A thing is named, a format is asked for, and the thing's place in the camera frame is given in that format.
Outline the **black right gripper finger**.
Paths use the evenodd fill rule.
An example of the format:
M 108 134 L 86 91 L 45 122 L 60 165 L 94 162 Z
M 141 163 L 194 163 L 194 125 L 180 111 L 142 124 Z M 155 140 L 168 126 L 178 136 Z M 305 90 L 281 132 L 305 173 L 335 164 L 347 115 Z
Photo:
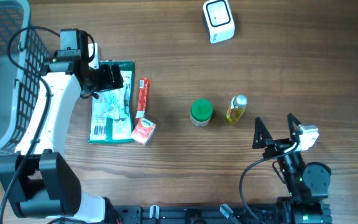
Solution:
M 253 149 L 262 149 L 272 144 L 272 136 L 260 117 L 255 119 Z
M 297 140 L 298 135 L 300 134 L 299 125 L 301 124 L 301 122 L 292 113 L 289 113 L 287 115 L 287 120 L 291 140 Z

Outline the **light green wipes pack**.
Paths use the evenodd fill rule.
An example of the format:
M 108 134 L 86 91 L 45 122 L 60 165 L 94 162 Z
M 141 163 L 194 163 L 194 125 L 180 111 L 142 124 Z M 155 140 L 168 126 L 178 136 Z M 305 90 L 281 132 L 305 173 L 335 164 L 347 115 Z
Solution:
M 114 121 L 124 121 L 129 116 L 126 114 L 125 88 L 107 91 L 104 96 L 106 98 L 106 111 L 104 115 Z

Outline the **yellow liquid bottle silver cap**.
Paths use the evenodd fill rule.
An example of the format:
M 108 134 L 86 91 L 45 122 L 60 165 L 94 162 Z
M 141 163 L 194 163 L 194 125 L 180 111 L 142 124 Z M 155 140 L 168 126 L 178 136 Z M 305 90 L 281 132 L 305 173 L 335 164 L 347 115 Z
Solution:
M 245 95 L 234 96 L 226 112 L 226 121 L 231 125 L 237 124 L 246 110 L 247 103 L 248 99 Z

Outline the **red stick sachet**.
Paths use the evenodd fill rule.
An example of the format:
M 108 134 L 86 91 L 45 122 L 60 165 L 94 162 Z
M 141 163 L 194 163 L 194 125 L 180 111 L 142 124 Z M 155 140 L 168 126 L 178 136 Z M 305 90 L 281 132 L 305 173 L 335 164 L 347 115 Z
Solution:
M 139 80 L 139 99 L 137 104 L 137 111 L 135 120 L 138 121 L 145 116 L 147 110 L 147 102 L 149 97 L 150 80 L 148 78 L 141 78 Z

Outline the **green glove package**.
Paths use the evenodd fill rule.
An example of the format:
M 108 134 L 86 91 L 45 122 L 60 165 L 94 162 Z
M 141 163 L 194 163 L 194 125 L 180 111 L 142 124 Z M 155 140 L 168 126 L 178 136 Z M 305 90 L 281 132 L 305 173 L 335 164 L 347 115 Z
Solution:
M 132 91 L 134 85 L 135 63 L 133 61 L 102 61 L 101 64 L 119 65 L 124 80 L 126 114 L 129 116 L 124 121 L 114 121 L 104 115 L 106 111 L 107 91 L 99 92 L 99 98 L 92 101 L 91 129 L 88 142 L 90 144 L 120 144 L 131 142 L 133 120 L 131 118 Z

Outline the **red white tissue pack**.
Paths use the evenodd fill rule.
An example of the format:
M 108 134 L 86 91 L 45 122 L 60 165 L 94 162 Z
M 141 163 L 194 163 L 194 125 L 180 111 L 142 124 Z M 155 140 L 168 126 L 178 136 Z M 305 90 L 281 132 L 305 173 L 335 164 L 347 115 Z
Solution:
M 134 128 L 131 138 L 142 145 L 146 145 L 152 137 L 156 124 L 146 118 L 141 118 Z

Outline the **green lid jar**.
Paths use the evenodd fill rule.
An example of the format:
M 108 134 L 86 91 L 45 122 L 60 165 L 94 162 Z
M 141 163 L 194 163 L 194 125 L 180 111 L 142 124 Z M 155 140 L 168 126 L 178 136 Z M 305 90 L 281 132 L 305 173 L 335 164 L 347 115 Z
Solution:
M 213 106 L 206 99 L 196 100 L 190 111 L 190 120 L 197 127 L 204 127 L 209 124 L 213 115 Z

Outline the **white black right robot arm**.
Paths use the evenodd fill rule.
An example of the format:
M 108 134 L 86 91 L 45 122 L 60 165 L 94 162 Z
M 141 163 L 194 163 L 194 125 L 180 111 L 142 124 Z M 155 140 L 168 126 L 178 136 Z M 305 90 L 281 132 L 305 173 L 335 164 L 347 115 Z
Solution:
M 279 197 L 272 216 L 260 213 L 266 223 L 332 223 L 328 198 L 331 169 L 320 162 L 305 163 L 301 152 L 313 146 L 319 137 L 315 125 L 304 125 L 293 114 L 287 115 L 290 137 L 274 140 L 260 117 L 255 119 L 252 147 L 263 149 L 264 159 L 273 159 L 279 166 L 274 171 L 286 185 L 289 196 Z

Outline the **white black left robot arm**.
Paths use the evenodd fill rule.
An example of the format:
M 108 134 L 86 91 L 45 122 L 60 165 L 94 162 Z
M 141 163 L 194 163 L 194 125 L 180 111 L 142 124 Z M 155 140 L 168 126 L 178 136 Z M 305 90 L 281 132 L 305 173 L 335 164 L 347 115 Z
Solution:
M 108 198 L 82 191 L 63 156 L 77 99 L 122 88 L 120 69 L 99 65 L 87 32 L 63 29 L 58 36 L 60 48 L 34 73 L 40 89 L 24 136 L 13 155 L 0 157 L 1 207 L 10 205 L 19 218 L 54 223 L 122 223 Z

